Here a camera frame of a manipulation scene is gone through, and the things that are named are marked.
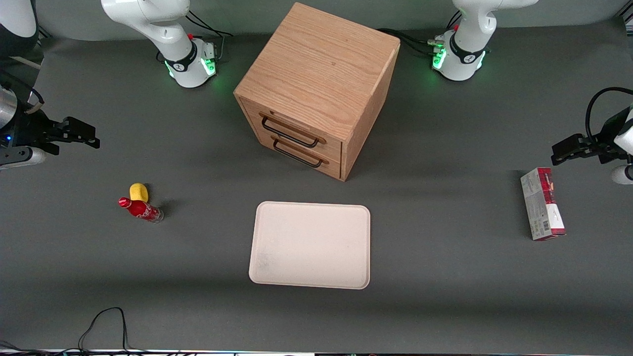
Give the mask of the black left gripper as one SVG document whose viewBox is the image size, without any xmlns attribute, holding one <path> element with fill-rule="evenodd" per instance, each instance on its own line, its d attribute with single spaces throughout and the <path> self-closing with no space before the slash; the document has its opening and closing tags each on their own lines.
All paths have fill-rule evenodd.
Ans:
<svg viewBox="0 0 633 356">
<path fill-rule="evenodd" d="M 590 158 L 598 155 L 600 164 L 608 164 L 616 160 L 629 161 L 629 154 L 614 142 L 619 135 L 631 112 L 630 108 L 607 119 L 599 133 L 593 135 L 599 151 L 592 148 L 592 141 L 581 133 L 575 133 L 552 146 L 551 162 L 560 165 L 577 158 Z"/>
</svg>

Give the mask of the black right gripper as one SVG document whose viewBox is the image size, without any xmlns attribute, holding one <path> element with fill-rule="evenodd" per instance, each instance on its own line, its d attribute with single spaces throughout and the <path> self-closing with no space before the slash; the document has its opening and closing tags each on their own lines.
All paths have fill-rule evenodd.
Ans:
<svg viewBox="0 0 633 356">
<path fill-rule="evenodd" d="M 54 128 L 59 132 L 51 133 Z M 52 142 L 82 143 L 94 149 L 101 147 L 95 127 L 74 117 L 65 117 L 56 124 L 43 111 L 29 115 L 18 111 L 0 132 L 2 148 L 28 146 L 55 155 L 56 144 Z"/>
</svg>

